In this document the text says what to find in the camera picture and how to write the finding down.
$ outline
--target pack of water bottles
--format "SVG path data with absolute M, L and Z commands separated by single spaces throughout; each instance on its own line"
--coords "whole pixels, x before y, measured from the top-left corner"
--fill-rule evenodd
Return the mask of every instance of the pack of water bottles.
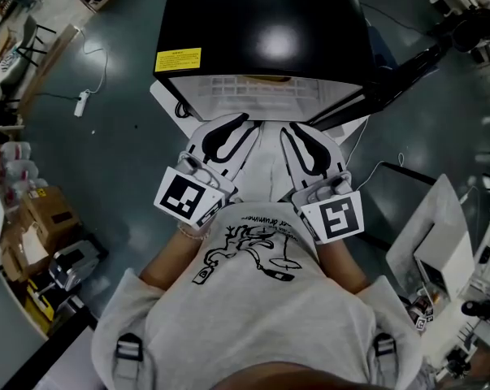
M 0 148 L 0 183 L 8 206 L 19 205 L 27 191 L 44 188 L 48 183 L 39 178 L 39 169 L 33 160 L 32 147 L 26 141 L 8 141 Z

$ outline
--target yellow warning sticker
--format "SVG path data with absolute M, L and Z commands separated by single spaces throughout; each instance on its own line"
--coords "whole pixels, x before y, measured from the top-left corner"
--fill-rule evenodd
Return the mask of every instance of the yellow warning sticker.
M 202 48 L 165 50 L 156 56 L 155 72 L 177 69 L 199 68 L 202 62 Z

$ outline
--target sleeve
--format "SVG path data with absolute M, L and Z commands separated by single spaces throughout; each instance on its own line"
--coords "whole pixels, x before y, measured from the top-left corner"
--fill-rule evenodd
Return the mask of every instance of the sleeve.
M 396 341 L 396 390 L 409 387 L 423 362 L 421 342 L 416 328 L 398 295 L 385 276 L 380 276 L 369 288 L 357 295 L 374 313 L 377 327 Z
M 98 321 L 91 355 L 98 375 L 108 389 L 114 389 L 113 366 L 116 342 L 132 332 L 143 339 L 145 319 L 164 291 L 142 282 L 127 269 Z

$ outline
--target dark green floor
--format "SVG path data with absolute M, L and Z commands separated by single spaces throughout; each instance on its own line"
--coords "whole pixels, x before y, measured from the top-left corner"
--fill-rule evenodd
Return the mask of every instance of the dark green floor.
M 84 32 L 91 48 L 102 45 L 109 50 L 105 88 L 89 99 L 81 119 L 73 116 L 74 102 L 48 97 L 37 100 L 28 119 L 25 138 L 32 143 L 42 176 L 62 187 L 85 226 L 111 252 L 83 287 L 82 296 L 96 314 L 124 270 L 139 271 L 175 227 L 153 206 L 165 167 L 175 163 L 187 141 L 149 92 L 165 1 L 114 0 L 95 15 Z M 361 1 L 419 30 L 440 19 L 427 0 Z M 433 43 L 371 9 L 365 14 L 398 62 Z M 93 62 L 82 54 L 81 45 L 78 36 L 48 76 L 45 92 L 76 96 L 96 87 L 102 56 Z M 451 52 L 439 71 L 371 117 L 349 166 L 355 183 L 379 160 L 396 163 L 402 152 L 407 167 L 433 177 L 445 173 L 463 194 L 470 176 L 480 181 L 483 168 L 476 164 L 476 153 L 490 148 L 484 116 L 490 116 L 490 106 L 474 64 L 466 55 Z M 346 142 L 345 154 L 358 134 Z M 423 184 L 379 169 L 362 189 L 367 229 L 393 240 L 426 191 Z M 479 237 L 489 218 L 488 199 L 484 194 L 481 199 Z M 475 196 L 464 207 L 474 244 Z M 370 276 L 386 271 L 381 251 L 355 239 L 348 244 Z

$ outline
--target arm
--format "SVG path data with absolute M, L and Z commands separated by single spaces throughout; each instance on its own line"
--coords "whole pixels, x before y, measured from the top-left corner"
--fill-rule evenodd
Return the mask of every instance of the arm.
M 185 225 L 182 228 L 192 236 L 204 234 L 194 232 Z M 201 245 L 202 240 L 188 238 L 180 230 L 176 230 L 165 248 L 140 273 L 140 279 L 150 286 L 168 290 L 194 260 Z
M 317 245 L 317 255 L 324 274 L 348 292 L 356 295 L 369 286 L 366 275 L 351 257 L 343 240 Z

